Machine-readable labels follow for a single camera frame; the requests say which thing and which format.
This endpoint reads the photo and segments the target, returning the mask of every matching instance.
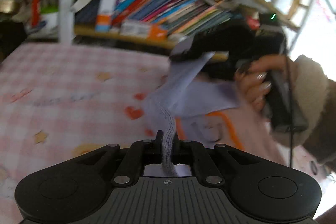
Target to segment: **red bottle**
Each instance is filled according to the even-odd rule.
[[[40,22],[40,0],[31,2],[31,27],[34,28]]]

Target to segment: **pink checkered bedsheet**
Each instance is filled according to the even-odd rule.
[[[12,197],[26,175],[91,147],[153,138],[137,118],[141,95],[168,68],[167,57],[126,50],[34,43],[15,50],[0,68],[0,223],[20,222]]]

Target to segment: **person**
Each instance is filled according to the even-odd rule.
[[[256,112],[265,105],[272,85],[265,82],[269,70],[279,70],[288,79],[286,56],[267,55],[253,61],[248,73],[235,74],[237,87]],[[293,145],[303,145],[320,164],[336,171],[336,83],[328,79],[321,66],[306,56],[299,56],[295,62],[288,58],[293,97],[299,104],[309,127],[295,133]],[[271,132],[273,138],[290,146],[288,134]],[[336,223],[336,205],[316,220],[320,224]]]

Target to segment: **hand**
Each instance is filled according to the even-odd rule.
[[[247,73],[240,74],[236,72],[235,80],[238,89],[241,91],[245,99],[257,111],[261,111],[265,106],[264,96],[269,93],[272,88],[270,82],[264,82],[269,70],[279,70],[287,79],[285,55],[266,55],[260,59],[253,61]],[[294,83],[297,77],[296,64],[288,59],[291,83]]]

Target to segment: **crosshair marking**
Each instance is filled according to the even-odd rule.
[[[173,182],[171,180],[165,180],[163,181],[162,183],[166,184],[166,185],[170,185],[172,184]]]

